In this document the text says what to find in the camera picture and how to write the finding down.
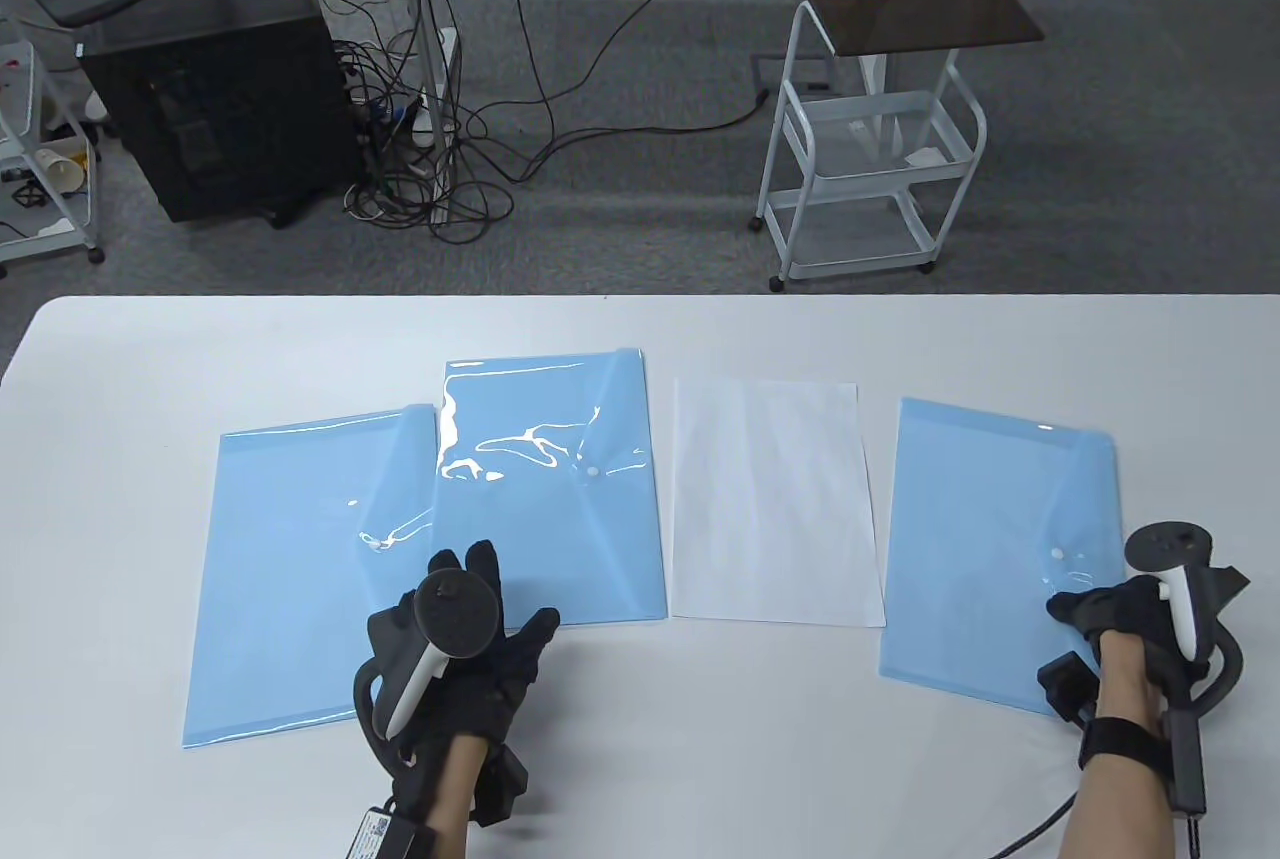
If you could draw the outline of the person's right hand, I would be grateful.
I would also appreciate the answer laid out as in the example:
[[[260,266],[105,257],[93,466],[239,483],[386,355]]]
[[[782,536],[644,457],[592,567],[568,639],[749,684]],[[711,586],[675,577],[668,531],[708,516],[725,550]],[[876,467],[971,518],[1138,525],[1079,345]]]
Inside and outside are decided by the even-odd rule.
[[[1147,681],[1170,695],[1207,678],[1210,662],[1189,661],[1183,654],[1162,588],[1158,579],[1139,575],[1115,586],[1056,593],[1047,600],[1046,611],[1055,621],[1075,629],[1101,664],[1107,635],[1138,640]]]

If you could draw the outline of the person's left hand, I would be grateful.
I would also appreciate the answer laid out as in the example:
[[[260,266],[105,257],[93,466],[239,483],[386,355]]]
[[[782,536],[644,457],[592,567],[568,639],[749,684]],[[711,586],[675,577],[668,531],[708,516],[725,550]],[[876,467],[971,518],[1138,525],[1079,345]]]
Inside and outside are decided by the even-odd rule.
[[[559,626],[559,611],[543,607],[507,631],[489,540],[463,558],[438,550],[419,586],[367,621],[374,655],[357,672],[355,700],[375,755],[397,773],[453,737],[503,745]]]

